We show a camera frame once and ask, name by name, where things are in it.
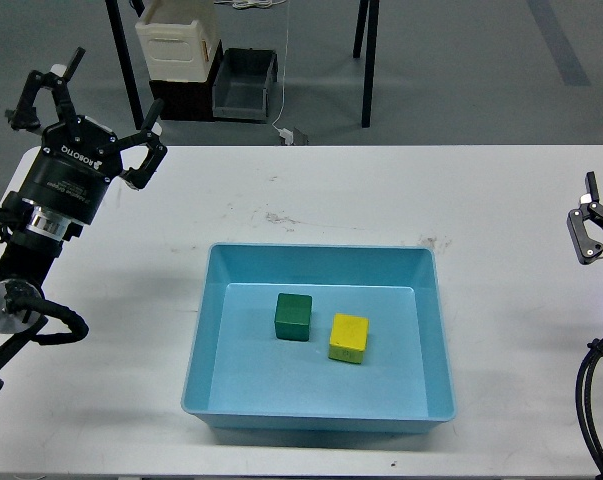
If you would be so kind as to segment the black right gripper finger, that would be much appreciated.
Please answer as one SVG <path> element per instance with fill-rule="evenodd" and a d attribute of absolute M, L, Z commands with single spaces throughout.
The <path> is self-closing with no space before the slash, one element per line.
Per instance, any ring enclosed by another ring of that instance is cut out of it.
<path fill-rule="evenodd" d="M 595 240 L 588 230 L 596 226 L 603 232 L 603 204 L 594 171 L 586 173 L 585 189 L 578 207 L 568 213 L 567 228 L 578 262 L 589 265 L 603 257 L 603 243 Z"/>

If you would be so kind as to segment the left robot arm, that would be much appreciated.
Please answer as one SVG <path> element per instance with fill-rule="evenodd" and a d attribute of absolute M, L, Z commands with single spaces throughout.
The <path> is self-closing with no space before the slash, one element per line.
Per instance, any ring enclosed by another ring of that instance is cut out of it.
<path fill-rule="evenodd" d="M 14 130 L 42 142 L 18 191 L 0 205 L 0 370 L 28 343 L 62 345 L 83 340 L 85 320 L 46 299 L 42 289 L 64 243 L 92 223 L 111 181 L 119 177 L 140 190 L 167 153 L 153 129 L 163 103 L 155 101 L 137 133 L 119 138 L 77 114 L 68 83 L 85 51 L 66 66 L 29 73 L 17 106 L 6 113 Z M 0 378 L 0 391 L 4 385 Z"/>

